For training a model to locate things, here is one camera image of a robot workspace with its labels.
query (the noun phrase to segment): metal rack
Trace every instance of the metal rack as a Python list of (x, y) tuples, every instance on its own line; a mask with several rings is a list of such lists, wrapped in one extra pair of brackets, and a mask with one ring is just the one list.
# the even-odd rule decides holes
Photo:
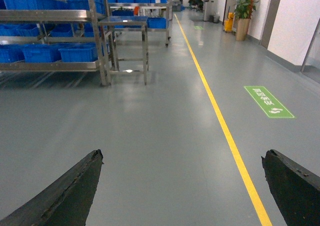
[[(167, 3), (109, 3), (110, 8), (134, 8), (141, 7), (146, 9), (165, 9), (165, 28), (148, 28), (149, 32), (165, 32), (165, 46), (169, 46), (170, 42), (170, 32), (169, 32), (169, 20), (170, 20), (170, 7), (172, 6), (172, 1)], [(115, 31), (141, 31), (139, 28), (115, 28)]]
[[(0, 21), (2, 23), (92, 23), (93, 38), (49, 38), (48, 42), (95, 42), (98, 60), (94, 62), (50, 62), (50, 63), (27, 63), (24, 60), (13, 63), (0, 63), (0, 71), (17, 72), (100, 72), (101, 84), (106, 86), (111, 83), (109, 73), (109, 56), (103, 56), (102, 42), (104, 35), (100, 37), (98, 21), (105, 18), (103, 14), (96, 12), (94, 0), (88, 0), (90, 10), (0, 10)], [(6, 43), (27, 43), (40, 40), (38, 37), (0, 37), (0, 41)]]
[[(107, 31), (103, 32), (103, 35), (112, 35), (115, 31), (115, 26), (139, 26), (140, 28), (134, 28), (136, 31), (140, 31), (142, 35), (142, 58), (118, 58), (117, 49), (113, 48), (113, 60), (115, 62), (115, 67), (113, 70), (109, 71), (109, 74), (143, 74), (144, 85), (147, 85), (147, 71), (149, 70), (149, 52), (148, 52), (148, 28), (147, 28), (147, 18), (145, 16), (109, 16), (101, 20), (98, 24), (102, 26), (107, 26)], [(120, 71), (119, 61), (142, 61), (143, 71), (140, 70), (127, 70)]]

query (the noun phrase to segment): green sticker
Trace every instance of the green sticker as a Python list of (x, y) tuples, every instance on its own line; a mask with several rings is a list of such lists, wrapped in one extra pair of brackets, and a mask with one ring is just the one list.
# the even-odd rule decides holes
[(269, 118), (294, 119), (295, 116), (263, 86), (244, 86)]

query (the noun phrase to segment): gray epoxy floor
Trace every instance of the gray epoxy floor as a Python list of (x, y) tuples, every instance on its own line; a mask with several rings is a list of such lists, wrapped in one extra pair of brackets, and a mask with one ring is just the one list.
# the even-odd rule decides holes
[[(176, 14), (271, 222), (285, 226), (261, 156), (276, 149), (320, 175), (320, 85), (198, 12)], [(101, 149), (88, 226), (260, 225), (175, 17), (171, 37), (166, 48), (163, 33), (149, 34), (147, 86), (142, 76), (116, 76), (103, 88), (97, 74), (75, 88), (70, 78), (82, 74), (53, 75), (36, 89), (29, 74), (0, 85), (0, 218)], [(140, 38), (123, 33), (118, 47), (140, 54)], [(296, 119), (269, 119), (244, 89), (253, 85)]]

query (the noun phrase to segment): baseboard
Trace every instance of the baseboard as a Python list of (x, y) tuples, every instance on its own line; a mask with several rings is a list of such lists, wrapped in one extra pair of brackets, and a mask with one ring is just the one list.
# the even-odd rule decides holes
[(285, 60), (282, 57), (279, 57), (278, 55), (274, 54), (273, 52), (270, 52), (269, 50), (266, 51), (266, 56), (273, 61), (277, 62), (278, 64), (282, 65), (286, 69), (290, 70), (291, 72), (298, 73), (301, 69), (301, 65), (294, 65), (293, 63)]
[(260, 40), (259, 40), (259, 39), (256, 39), (255, 37), (252, 37), (252, 36), (249, 35), (249, 34), (246, 35), (246, 38), (247, 38), (249, 41), (251, 41), (251, 42), (253, 42), (253, 43), (257, 44), (257, 45), (260, 44)]

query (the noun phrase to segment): doorframe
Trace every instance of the doorframe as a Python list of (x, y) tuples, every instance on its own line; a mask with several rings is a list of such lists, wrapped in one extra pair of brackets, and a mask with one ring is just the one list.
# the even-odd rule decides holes
[(261, 45), (261, 41), (262, 41), (262, 36), (264, 35), (264, 31), (265, 31), (265, 26), (266, 26), (266, 22), (267, 22), (267, 17), (268, 17), (268, 13), (269, 13), (269, 9), (270, 9), (270, 4), (271, 4), (271, 0), (268, 1), (268, 6), (266, 7), (266, 14), (264, 17), (264, 22), (263, 22), (263, 27), (261, 30), (261, 34), (260, 34), (260, 40), (259, 40), (259, 45)]
[(225, 0), (222, 25), (225, 25), (225, 20), (226, 20), (225, 18), (226, 18), (226, 11), (227, 11), (227, 2), (228, 2), (228, 0)]

